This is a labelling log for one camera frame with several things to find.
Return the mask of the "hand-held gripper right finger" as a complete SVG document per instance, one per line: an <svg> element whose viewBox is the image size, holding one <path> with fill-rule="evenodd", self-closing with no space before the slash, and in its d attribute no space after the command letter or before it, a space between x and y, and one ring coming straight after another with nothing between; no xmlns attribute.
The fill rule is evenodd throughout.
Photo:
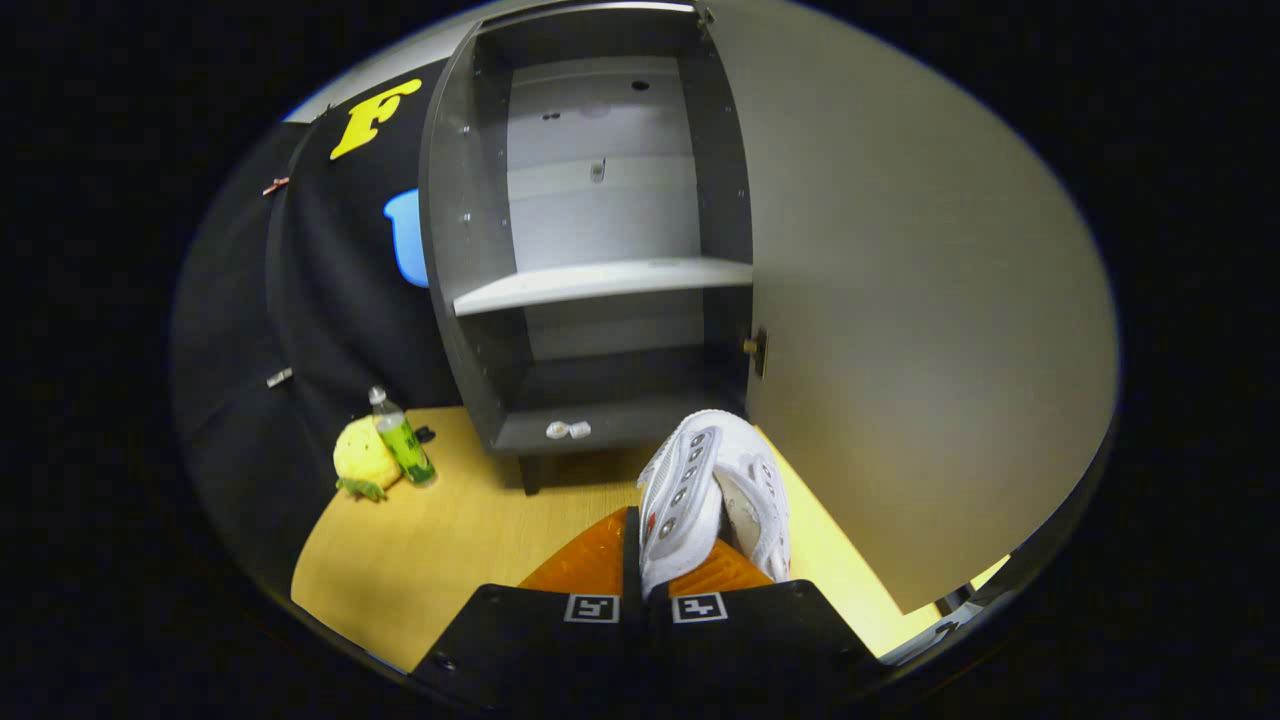
<svg viewBox="0 0 1280 720"><path fill-rule="evenodd" d="M772 582L722 539L646 601L664 706L820 706L888 671L813 582Z"/></svg>

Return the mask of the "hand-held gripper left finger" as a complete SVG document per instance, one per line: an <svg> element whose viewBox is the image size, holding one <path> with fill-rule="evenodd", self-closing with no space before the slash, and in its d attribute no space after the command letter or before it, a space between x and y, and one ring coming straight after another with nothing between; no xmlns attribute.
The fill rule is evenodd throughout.
<svg viewBox="0 0 1280 720"><path fill-rule="evenodd" d="M410 673L458 706L609 705L645 628L639 511L594 521L518 584L483 584Z"/></svg>

